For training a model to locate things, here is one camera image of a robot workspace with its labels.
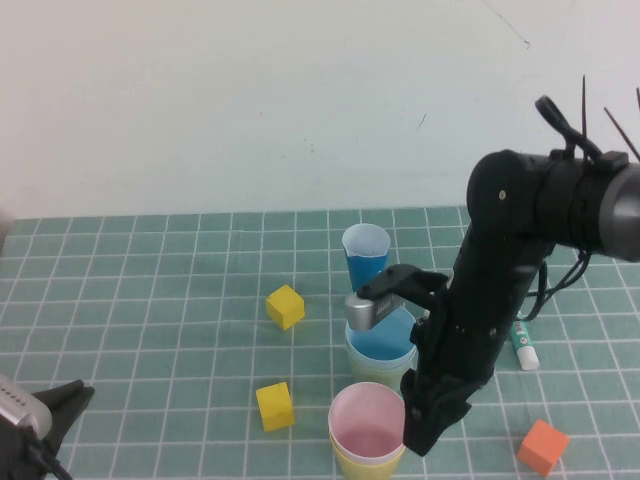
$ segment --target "white glue stick cap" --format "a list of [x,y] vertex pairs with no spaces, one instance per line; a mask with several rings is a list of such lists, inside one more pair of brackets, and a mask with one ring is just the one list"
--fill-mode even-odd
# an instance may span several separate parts
[[518,355],[518,360],[520,360],[520,366],[523,370],[535,370],[540,366],[536,349],[531,345],[520,347],[516,354]]

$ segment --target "cup rim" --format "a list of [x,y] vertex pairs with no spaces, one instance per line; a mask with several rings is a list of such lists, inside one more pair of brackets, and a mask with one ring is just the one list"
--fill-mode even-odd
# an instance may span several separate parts
[[[374,230],[377,230],[378,233],[383,234],[384,235],[384,242],[386,245],[386,248],[382,249],[385,250],[384,253],[377,253],[375,255],[361,255],[359,253],[355,253],[353,252],[351,249],[349,249],[347,247],[346,241],[349,240],[350,236],[353,236],[354,233],[353,231],[357,228],[370,228],[370,227],[374,227]],[[347,228],[343,233],[342,233],[342,247],[344,248],[344,251],[346,252],[347,255],[353,255],[353,256],[358,256],[361,258],[377,258],[377,257],[382,257],[384,255],[387,255],[389,252],[389,249],[391,248],[391,236],[389,235],[389,232],[387,232],[384,228],[382,228],[380,225],[376,225],[375,223],[354,223],[353,225],[351,225],[349,228]]]
[[[369,359],[368,357],[365,357],[367,358],[367,361],[365,362],[360,358],[362,357],[362,354],[359,354],[358,356],[355,355],[355,353],[359,353],[359,352],[355,350],[353,345],[347,344],[346,347],[347,347],[347,355],[349,356],[350,359],[352,359],[358,365],[362,366],[363,368],[376,370],[379,372],[383,372],[385,374],[392,374],[396,370],[401,370],[402,368],[406,367],[407,364],[411,363],[413,359],[418,355],[418,349],[414,348],[411,352],[409,352],[408,354],[402,357],[402,363],[398,363],[393,367],[386,367],[386,366],[378,366],[378,365],[372,364],[371,362],[373,362],[373,360]],[[376,362],[386,362],[386,361],[391,361],[391,360],[376,360]]]
[[[395,390],[393,390],[392,388],[387,387],[386,385],[383,385],[381,383],[377,383],[377,382],[356,382],[356,383],[352,383],[351,385],[345,387],[344,389],[342,389],[331,401],[331,405],[329,406],[329,414],[327,415],[327,423],[329,426],[329,436],[333,439],[333,441],[335,442],[335,444],[337,446],[339,446],[339,450],[341,450],[341,454],[347,458],[342,451],[347,452],[348,450],[344,447],[344,445],[342,445],[342,443],[340,443],[340,440],[338,440],[337,438],[335,438],[334,434],[333,434],[333,429],[331,428],[331,412],[334,411],[335,405],[336,405],[336,401],[340,398],[341,395],[344,395],[345,392],[349,389],[354,387],[355,385],[373,385],[375,386],[375,388],[382,388],[382,389],[386,389],[389,392],[393,393],[396,397],[398,397],[400,399],[400,401],[403,403],[403,409],[404,409],[404,400],[402,399],[402,397],[398,394],[398,392],[396,392]],[[362,459],[364,462],[367,461],[375,461],[376,459],[382,459],[388,455],[392,455],[394,452],[396,452],[399,448],[402,449],[401,447],[404,447],[404,443],[400,442],[400,445],[396,448],[394,448],[392,451],[385,453],[384,455],[380,455],[379,457],[363,457],[362,455],[358,455],[355,453],[351,453],[349,452],[349,455],[352,455],[353,457]]]

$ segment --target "yellow cube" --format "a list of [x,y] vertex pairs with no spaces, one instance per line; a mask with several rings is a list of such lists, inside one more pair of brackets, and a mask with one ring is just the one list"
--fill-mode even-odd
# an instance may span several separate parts
[[289,285],[284,285],[267,297],[267,314],[286,330],[304,317],[304,300]]
[[259,388],[256,390],[256,397],[265,432],[295,423],[293,403],[286,382]]

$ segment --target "white wall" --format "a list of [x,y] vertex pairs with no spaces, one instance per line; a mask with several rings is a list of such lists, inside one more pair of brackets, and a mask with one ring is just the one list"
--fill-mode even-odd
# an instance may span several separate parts
[[486,153],[561,146],[533,103],[549,94],[579,125],[583,73],[594,140],[624,148],[607,105],[640,142],[638,15],[635,0],[0,0],[0,205],[460,203]]

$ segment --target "yellow cup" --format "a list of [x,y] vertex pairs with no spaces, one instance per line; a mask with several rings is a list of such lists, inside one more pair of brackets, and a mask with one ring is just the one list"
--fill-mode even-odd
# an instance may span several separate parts
[[405,448],[403,447],[395,458],[389,460],[387,463],[383,463],[382,465],[362,465],[345,457],[336,446],[333,436],[329,435],[329,437],[331,438],[331,445],[333,446],[333,451],[338,459],[340,470],[342,470],[342,474],[347,480],[389,480],[391,475],[393,475],[393,472],[395,472],[398,463],[402,458],[402,454],[405,451]]

